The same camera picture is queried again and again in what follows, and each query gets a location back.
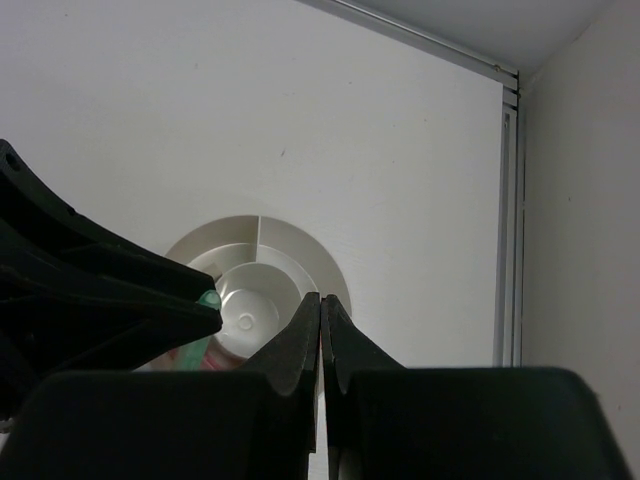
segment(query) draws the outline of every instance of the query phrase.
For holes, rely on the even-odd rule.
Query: gray metal strip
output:
[[[516,185],[516,232],[515,232],[515,284],[513,305],[513,365],[522,364],[522,312],[524,269],[524,221],[525,221],[525,116],[520,112],[517,121],[517,185]]]
[[[354,2],[347,0],[298,1],[489,77],[502,83],[513,92],[518,89],[518,71],[515,68],[494,62],[464,47],[371,11]]]
[[[505,87],[502,91],[502,103],[518,108],[518,94]]]
[[[514,109],[504,107],[493,352],[495,366],[512,366],[515,348],[519,349],[519,346],[514,344],[515,286],[518,283],[516,281],[517,117],[518,114]]]

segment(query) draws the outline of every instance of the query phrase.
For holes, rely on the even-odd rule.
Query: white wall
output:
[[[582,375],[640,475],[638,19],[617,1],[525,99],[523,358]]]
[[[291,222],[400,362],[491,363],[499,83],[294,0],[10,0],[0,45],[0,135],[78,211]]]

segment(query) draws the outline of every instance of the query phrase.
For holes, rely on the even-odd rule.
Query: black plastic object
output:
[[[3,480],[306,478],[320,299],[233,372],[67,373],[28,401]]]
[[[631,478],[598,401],[559,369],[404,369],[323,302],[329,475]]]
[[[213,279],[76,213],[0,140],[0,419],[68,369],[132,369],[220,330]]]

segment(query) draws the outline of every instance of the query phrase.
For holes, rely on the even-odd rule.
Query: metal trim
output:
[[[350,0],[298,0],[502,83],[515,93],[518,70]]]
[[[498,233],[498,265],[496,281],[496,320],[493,362],[495,366],[512,366],[519,358],[515,340],[516,285],[518,265],[516,231],[518,223],[518,161],[517,161],[518,113],[503,108],[502,166],[500,171],[500,209]]]
[[[520,112],[517,120],[517,185],[515,231],[515,284],[513,318],[513,366],[522,364],[522,314],[524,290],[524,222],[525,222],[525,115]]]

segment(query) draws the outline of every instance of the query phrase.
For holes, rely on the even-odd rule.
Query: white ceiling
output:
[[[612,0],[356,0],[403,23],[534,73]]]

